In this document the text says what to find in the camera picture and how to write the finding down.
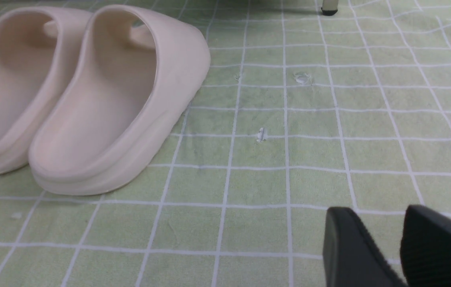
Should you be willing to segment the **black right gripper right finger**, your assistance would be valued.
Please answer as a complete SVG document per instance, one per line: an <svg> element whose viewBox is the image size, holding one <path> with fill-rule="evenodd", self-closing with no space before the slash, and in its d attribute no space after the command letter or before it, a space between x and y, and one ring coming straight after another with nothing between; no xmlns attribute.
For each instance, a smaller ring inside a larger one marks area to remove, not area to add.
<svg viewBox="0 0 451 287"><path fill-rule="evenodd" d="M400 259L410 287L451 287L451 219L422 205L408 206Z"/></svg>

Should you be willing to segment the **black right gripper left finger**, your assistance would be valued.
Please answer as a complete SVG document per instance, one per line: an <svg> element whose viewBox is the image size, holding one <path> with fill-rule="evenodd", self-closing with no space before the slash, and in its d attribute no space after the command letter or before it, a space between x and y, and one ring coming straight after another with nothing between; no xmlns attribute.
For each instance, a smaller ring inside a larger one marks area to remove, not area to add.
<svg viewBox="0 0 451 287"><path fill-rule="evenodd" d="M326 211L323 265L328 287L406 287L360 217L348 207Z"/></svg>

